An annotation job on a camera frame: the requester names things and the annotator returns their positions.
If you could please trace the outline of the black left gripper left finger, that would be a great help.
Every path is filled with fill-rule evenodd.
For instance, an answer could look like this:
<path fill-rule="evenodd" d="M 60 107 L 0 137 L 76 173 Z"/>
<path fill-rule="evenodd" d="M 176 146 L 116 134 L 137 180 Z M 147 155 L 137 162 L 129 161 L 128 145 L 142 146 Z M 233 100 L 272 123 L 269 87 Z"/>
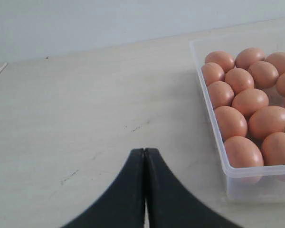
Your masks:
<path fill-rule="evenodd" d="M 142 228 L 145 216 L 144 149 L 131 150 L 108 189 L 65 228 Z"/>

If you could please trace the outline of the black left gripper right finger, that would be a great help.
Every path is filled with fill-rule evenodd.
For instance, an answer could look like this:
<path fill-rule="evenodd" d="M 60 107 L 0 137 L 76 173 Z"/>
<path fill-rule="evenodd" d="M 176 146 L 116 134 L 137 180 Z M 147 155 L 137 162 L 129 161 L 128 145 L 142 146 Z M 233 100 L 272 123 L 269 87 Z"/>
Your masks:
<path fill-rule="evenodd" d="M 172 173 L 158 149 L 145 149 L 145 171 L 149 227 L 239 227 L 193 196 Z"/>

